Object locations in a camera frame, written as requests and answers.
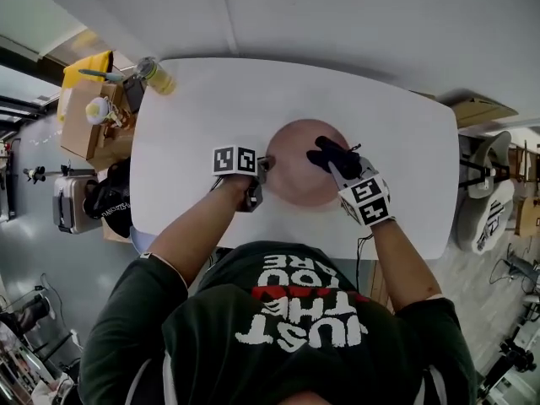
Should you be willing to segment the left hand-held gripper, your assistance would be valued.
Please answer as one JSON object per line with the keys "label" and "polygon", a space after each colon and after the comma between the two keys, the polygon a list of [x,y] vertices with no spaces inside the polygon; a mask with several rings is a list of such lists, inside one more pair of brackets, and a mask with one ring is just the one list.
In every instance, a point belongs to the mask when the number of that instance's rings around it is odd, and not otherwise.
{"label": "left hand-held gripper", "polygon": [[272,155],[258,157],[252,148],[230,145],[213,149],[212,175],[216,178],[212,190],[216,189],[226,176],[248,176],[248,186],[240,212],[251,213],[263,200],[262,185],[266,181],[267,171],[276,164]]}

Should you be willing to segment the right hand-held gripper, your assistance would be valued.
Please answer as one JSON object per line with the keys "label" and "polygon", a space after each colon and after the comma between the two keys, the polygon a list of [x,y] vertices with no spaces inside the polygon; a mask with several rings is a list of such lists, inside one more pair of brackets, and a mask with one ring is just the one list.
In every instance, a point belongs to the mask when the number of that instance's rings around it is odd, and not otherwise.
{"label": "right hand-held gripper", "polygon": [[[376,173],[377,169],[364,156],[359,157],[363,173]],[[328,163],[336,182],[341,204],[360,226],[372,227],[393,219],[390,212],[390,195],[385,181],[379,173],[369,178],[348,183],[333,162]]]}

